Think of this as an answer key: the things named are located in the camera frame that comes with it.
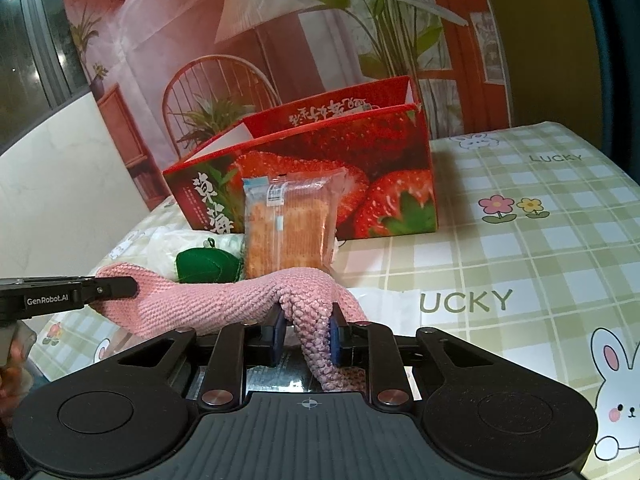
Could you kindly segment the person's left hand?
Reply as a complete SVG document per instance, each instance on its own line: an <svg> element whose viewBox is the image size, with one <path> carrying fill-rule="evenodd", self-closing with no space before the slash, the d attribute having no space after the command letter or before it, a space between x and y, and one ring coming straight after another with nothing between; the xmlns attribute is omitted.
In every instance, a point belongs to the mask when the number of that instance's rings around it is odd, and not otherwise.
<svg viewBox="0 0 640 480"><path fill-rule="evenodd" d="M23 322L1 330L1 422L6 428L32 388L34 380L25 364L36 340L37 334Z"/></svg>

